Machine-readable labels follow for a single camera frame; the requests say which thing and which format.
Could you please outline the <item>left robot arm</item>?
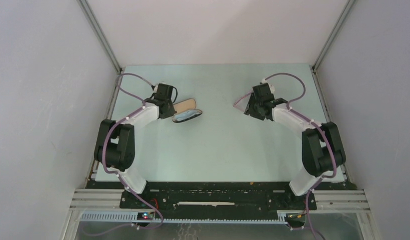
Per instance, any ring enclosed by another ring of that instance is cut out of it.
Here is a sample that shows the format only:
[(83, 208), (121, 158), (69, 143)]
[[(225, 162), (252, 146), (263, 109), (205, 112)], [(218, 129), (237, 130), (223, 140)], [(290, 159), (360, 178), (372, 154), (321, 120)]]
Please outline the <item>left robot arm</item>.
[(102, 164), (107, 174), (115, 175), (127, 191), (134, 192), (131, 201), (138, 208), (149, 206), (151, 195), (144, 190), (147, 180), (132, 166), (135, 131), (175, 115), (174, 101), (177, 97), (176, 87), (159, 83), (153, 87), (152, 95), (144, 99), (134, 112), (120, 120), (104, 119), (100, 123), (94, 159)]

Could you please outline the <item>pink transparent sunglasses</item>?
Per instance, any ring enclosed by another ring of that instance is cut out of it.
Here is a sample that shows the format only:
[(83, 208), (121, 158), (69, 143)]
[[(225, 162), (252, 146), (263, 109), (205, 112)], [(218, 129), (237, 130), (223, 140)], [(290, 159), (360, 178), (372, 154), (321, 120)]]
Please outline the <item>pink transparent sunglasses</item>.
[(235, 102), (233, 103), (233, 107), (241, 112), (244, 112), (251, 94), (252, 94), (252, 91), (250, 90), (245, 95), (235, 100)]

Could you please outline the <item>black glasses case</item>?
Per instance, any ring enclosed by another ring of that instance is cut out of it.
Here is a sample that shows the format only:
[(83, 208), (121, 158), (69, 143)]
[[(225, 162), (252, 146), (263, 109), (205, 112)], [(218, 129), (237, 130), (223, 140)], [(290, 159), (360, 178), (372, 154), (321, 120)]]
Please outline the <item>black glasses case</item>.
[(196, 100), (189, 98), (173, 105), (176, 113), (172, 117), (174, 123), (183, 123), (199, 117), (203, 111), (196, 108)]

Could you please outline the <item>light blue cleaning cloth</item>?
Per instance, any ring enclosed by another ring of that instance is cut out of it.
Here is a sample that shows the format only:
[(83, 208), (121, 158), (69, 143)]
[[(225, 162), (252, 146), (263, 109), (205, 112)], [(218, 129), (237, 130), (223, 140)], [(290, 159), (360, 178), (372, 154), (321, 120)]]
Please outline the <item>light blue cleaning cloth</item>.
[(183, 122), (183, 121), (187, 121), (191, 118), (195, 118), (196, 116), (201, 115), (201, 111), (199, 110), (195, 110), (195, 109), (190, 109), (188, 111), (182, 112), (180, 114), (177, 114), (176, 116), (174, 116), (174, 119), (177, 122)]

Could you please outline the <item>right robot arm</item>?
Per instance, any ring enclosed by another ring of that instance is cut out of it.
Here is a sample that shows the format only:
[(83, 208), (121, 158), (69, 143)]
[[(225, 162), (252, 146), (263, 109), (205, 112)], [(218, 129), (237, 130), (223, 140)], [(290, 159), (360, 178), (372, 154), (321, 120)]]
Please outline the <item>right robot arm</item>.
[(301, 139), (302, 167), (290, 181), (290, 191), (283, 196), (290, 209), (298, 208), (304, 201), (303, 195), (322, 179), (334, 178), (337, 168), (346, 161), (337, 125), (320, 123), (294, 111), (285, 99), (274, 97), (273, 87), (268, 83), (252, 88), (244, 114), (281, 124)]

